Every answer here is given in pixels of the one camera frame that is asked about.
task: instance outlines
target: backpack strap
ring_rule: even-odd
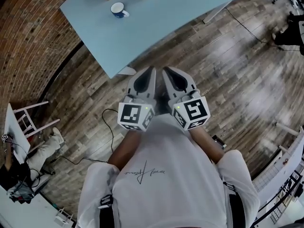
[[[114,228],[113,196],[106,195],[100,200],[99,227]]]
[[[242,199],[233,185],[223,182],[229,189],[229,203],[232,213],[233,228],[245,228],[245,212]]]

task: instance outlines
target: white desk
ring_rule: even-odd
[[[66,0],[60,7],[97,62],[113,78],[142,52],[198,16],[231,0]],[[125,4],[128,18],[110,11]]]
[[[24,163],[29,152],[30,144],[19,126],[10,104],[6,111],[4,133],[10,133],[13,136],[13,142],[19,145],[14,145],[14,156],[20,164]]]
[[[40,194],[31,200],[30,204],[12,202],[7,192],[0,186],[0,222],[10,228],[71,228],[74,224],[62,226],[55,221],[58,210],[46,201]]]
[[[258,192],[261,204],[266,203],[278,192],[280,187],[291,176],[302,160],[304,146],[303,128],[301,128],[298,133],[281,124],[277,124],[277,126],[280,126],[293,135],[297,135],[297,138],[273,166],[269,167],[265,173],[259,175],[253,180],[253,184]]]

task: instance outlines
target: blue and white enamel mug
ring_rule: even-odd
[[[111,12],[117,18],[129,17],[130,14],[124,10],[124,4],[122,2],[116,2],[111,6]]]

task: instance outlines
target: white chair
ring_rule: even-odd
[[[14,114],[16,114],[18,112],[22,112],[22,111],[24,112],[24,114],[18,119],[18,123],[20,124],[20,122],[22,121],[23,124],[25,125],[26,128],[23,131],[23,134],[25,135],[26,138],[29,138],[30,136],[32,136],[32,135],[34,135],[36,133],[39,133],[41,130],[43,130],[43,129],[45,129],[45,128],[47,128],[47,127],[49,127],[49,126],[51,126],[51,125],[53,125],[53,124],[55,124],[55,123],[57,123],[57,122],[60,121],[60,119],[56,119],[56,120],[54,120],[54,121],[52,121],[52,122],[50,122],[50,123],[48,123],[48,124],[46,124],[46,125],[44,125],[43,127],[40,127],[40,128],[37,128],[34,125],[32,119],[29,116],[29,113],[28,113],[27,109],[34,108],[36,106],[44,105],[44,104],[47,104],[47,103],[48,103],[48,101],[44,101],[44,102],[41,102],[41,103],[38,103],[38,104],[29,105],[29,106],[26,106],[26,107],[23,107],[23,108],[20,108],[20,109],[17,109],[17,110],[13,111]],[[29,125],[26,125],[26,123],[24,122],[24,118],[28,119]],[[31,129],[33,129],[34,131],[26,134],[26,132],[28,132]]]
[[[55,222],[59,224],[61,227],[65,227],[66,225],[68,227],[71,227],[72,226],[71,224],[73,224],[72,221],[73,214],[69,215],[64,211],[64,209],[65,208],[63,207],[58,211],[58,213],[55,216]]]

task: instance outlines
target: black cable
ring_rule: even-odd
[[[18,145],[24,151],[24,153],[27,155],[27,160],[29,159],[28,153],[24,150],[24,148],[21,145],[19,145],[17,143],[14,143],[14,142],[11,142],[11,141],[5,141],[5,142],[6,143],[11,143],[11,144]]]
[[[105,161],[93,160],[93,159],[90,159],[90,158],[87,158],[87,157],[84,157],[84,158],[82,158],[80,161],[78,161],[77,163],[74,163],[74,162],[70,161],[67,157],[65,157],[65,156],[63,156],[63,155],[60,155],[58,158],[52,160],[52,161],[50,162],[50,164],[51,164],[51,163],[54,163],[56,160],[58,160],[58,159],[60,159],[60,158],[66,159],[67,161],[71,162],[73,165],[78,165],[82,160],[89,160],[89,161],[92,161],[92,162],[103,162],[103,163],[107,163],[107,161],[105,162]]]
[[[28,156],[27,152],[24,150],[24,148],[23,148],[21,145],[15,143],[15,142],[11,142],[11,141],[5,141],[5,142],[6,142],[6,143],[10,143],[10,144],[18,145],[18,146],[24,151],[24,153],[27,155],[27,161],[29,160],[29,156]],[[35,170],[35,171],[38,173],[38,177],[39,177],[38,184],[37,184],[36,186],[34,186],[34,187],[29,187],[29,186],[25,185],[24,181],[25,181],[25,179],[28,177],[28,176],[26,175],[26,177],[25,177],[25,179],[23,180],[21,186],[20,186],[16,191],[14,191],[14,193],[17,192],[17,191],[22,187],[22,185],[25,185],[25,186],[28,187],[28,188],[35,188],[35,187],[37,187],[37,186],[39,185],[39,183],[40,183],[40,173],[39,173],[36,169],[33,169],[33,168],[30,169],[30,168],[29,168],[29,163],[27,163],[27,164],[28,164],[29,173],[30,173],[30,170]]]
[[[267,42],[267,41],[262,41],[262,40],[260,40],[259,38],[257,38],[253,33],[251,33],[251,31],[249,30],[249,29],[247,29],[240,21],[238,21],[238,19],[236,18],[236,17],[234,17],[233,16],[233,14],[229,11],[229,9],[227,9],[227,8],[225,8],[227,11],[228,11],[228,13],[241,25],[241,26],[243,26],[256,40],[258,40],[259,42],[261,42],[261,43],[265,43],[265,44],[268,44],[269,46],[271,46],[271,47],[274,47],[274,48],[278,48],[280,51],[299,51],[299,50],[285,50],[285,49],[283,49],[283,48],[281,48],[281,47],[279,47],[279,46],[275,46],[275,45],[271,45],[269,42]]]
[[[107,110],[109,110],[109,111],[114,111],[114,112],[117,112],[117,113],[118,113],[118,111],[113,110],[113,109],[110,109],[110,108],[106,108],[106,109],[104,109],[104,111],[101,113],[101,118],[103,119],[104,123],[108,126],[108,128],[110,129],[111,134],[112,134],[111,150],[112,150],[112,153],[113,153],[113,152],[114,152],[114,151],[113,151],[114,134],[113,134],[113,131],[112,131],[111,127],[106,123],[106,121],[105,121],[105,119],[104,119],[104,113],[105,113],[105,111],[107,111]]]
[[[38,173],[38,178],[39,178],[39,181],[38,181],[38,184],[36,185],[36,186],[31,186],[30,188],[35,188],[35,187],[38,187],[39,186],[39,183],[40,183],[40,173],[37,171],[37,173]]]
[[[14,190],[14,191],[11,193],[11,196],[14,195],[14,194],[22,187],[22,185],[23,185],[23,183],[24,183],[24,181],[25,181],[26,178],[27,178],[27,176],[23,179],[23,181],[22,181],[22,183],[20,184],[20,186],[17,187],[16,190]]]
[[[111,134],[112,134],[111,150],[112,150],[112,153],[113,153],[113,152],[114,152],[114,150],[113,150],[114,134],[113,134],[113,131],[112,131],[111,127],[108,125],[108,123],[107,123],[107,122],[105,121],[105,119],[104,119],[104,113],[105,113],[105,111],[107,111],[107,110],[113,111],[113,112],[117,112],[117,113],[118,113],[118,111],[116,111],[116,110],[114,110],[114,109],[106,108],[106,109],[104,109],[104,111],[103,111],[102,114],[101,114],[102,120],[103,120],[104,123],[108,126],[108,128],[110,129]],[[92,161],[92,162],[107,163],[107,161],[105,162],[105,161],[93,160],[93,159],[90,159],[90,158],[87,158],[87,157],[83,157],[80,161],[78,161],[77,163],[74,163],[74,162],[72,162],[71,160],[69,160],[67,157],[61,155],[61,156],[59,156],[58,158],[52,160],[52,161],[50,162],[50,164],[54,163],[56,160],[58,160],[58,159],[60,159],[60,158],[66,159],[67,161],[71,162],[73,165],[78,165],[82,160],[89,160],[89,161]]]

